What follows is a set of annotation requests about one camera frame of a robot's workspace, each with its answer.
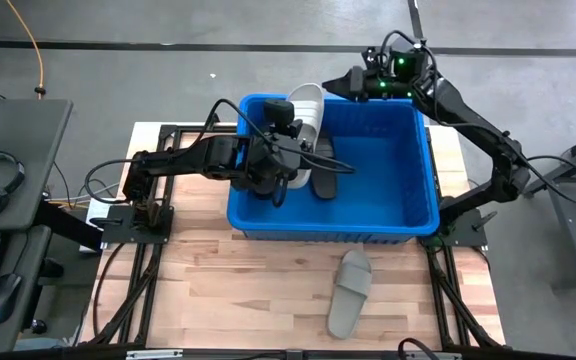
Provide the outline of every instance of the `table leg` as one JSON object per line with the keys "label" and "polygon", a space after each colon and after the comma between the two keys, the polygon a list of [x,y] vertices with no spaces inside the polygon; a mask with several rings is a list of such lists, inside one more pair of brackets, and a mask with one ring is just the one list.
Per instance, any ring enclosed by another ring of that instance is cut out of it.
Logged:
{"label": "table leg", "polygon": [[46,225],[53,233],[67,237],[80,245],[101,253],[99,246],[103,233],[94,226],[67,214],[56,205],[40,201],[35,214],[35,225]]}

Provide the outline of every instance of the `wooden tabletop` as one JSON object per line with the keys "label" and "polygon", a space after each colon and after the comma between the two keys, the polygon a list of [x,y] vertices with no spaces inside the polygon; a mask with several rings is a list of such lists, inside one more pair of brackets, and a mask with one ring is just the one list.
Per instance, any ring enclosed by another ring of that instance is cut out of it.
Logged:
{"label": "wooden tabletop", "polygon": [[[127,156],[154,151],[161,125],[136,123]],[[442,193],[467,191],[457,133],[439,126],[431,126],[430,133]],[[184,136],[182,146],[193,139]],[[161,260],[149,347],[393,350],[402,339],[415,337],[430,348],[441,348],[426,255],[416,241],[361,245],[246,240],[226,218],[228,191],[225,181],[200,175],[175,178],[175,219]],[[337,340],[326,332],[326,316],[335,271],[350,249],[368,254],[373,282],[354,336]],[[134,252],[134,245],[126,245],[111,264],[99,300],[100,327],[126,296]],[[456,248],[454,253],[465,303],[503,343],[486,263],[471,249]],[[99,273],[109,254],[105,251]],[[137,309],[133,333],[141,303]],[[456,340],[452,306],[446,310]],[[82,340],[92,336],[92,316],[87,316]]]}

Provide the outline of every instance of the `gray floor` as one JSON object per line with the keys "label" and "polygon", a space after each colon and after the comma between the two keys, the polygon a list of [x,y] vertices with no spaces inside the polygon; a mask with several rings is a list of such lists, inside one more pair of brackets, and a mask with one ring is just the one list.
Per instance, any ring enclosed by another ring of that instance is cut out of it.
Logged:
{"label": "gray floor", "polygon": [[[39,39],[189,44],[374,45],[392,28],[411,32],[408,1],[25,0],[19,10]],[[429,45],[576,49],[576,0],[411,1]],[[0,0],[0,38],[25,39]],[[219,97],[288,92],[341,76],[358,54],[46,50],[51,98],[75,102],[58,163],[71,191],[92,166],[123,157],[136,121],[203,121]],[[467,102],[520,140],[526,155],[558,155],[576,143],[576,57],[439,56]],[[30,98],[32,50],[0,49],[0,92]],[[227,110],[222,117],[234,120]],[[469,175],[490,161],[466,141]],[[542,162],[542,170],[556,164]],[[63,195],[60,179],[51,177]],[[107,182],[118,169],[102,171]],[[576,263],[546,194],[486,206],[492,276],[509,345],[576,354],[576,291],[553,293]]]}

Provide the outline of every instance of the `blue bin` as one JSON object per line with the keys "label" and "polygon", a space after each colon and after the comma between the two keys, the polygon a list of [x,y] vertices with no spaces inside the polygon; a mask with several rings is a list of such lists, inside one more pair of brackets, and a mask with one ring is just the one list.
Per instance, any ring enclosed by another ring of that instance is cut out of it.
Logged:
{"label": "blue bin", "polygon": [[[285,95],[253,94],[240,107],[263,124],[263,103]],[[310,184],[289,189],[280,208],[251,191],[230,189],[228,220],[254,240],[395,244],[430,235],[439,225],[432,160],[423,117],[409,100],[353,103],[326,98],[322,128],[337,160],[354,174],[337,175],[337,197],[317,198]],[[239,119],[237,133],[251,129]]]}

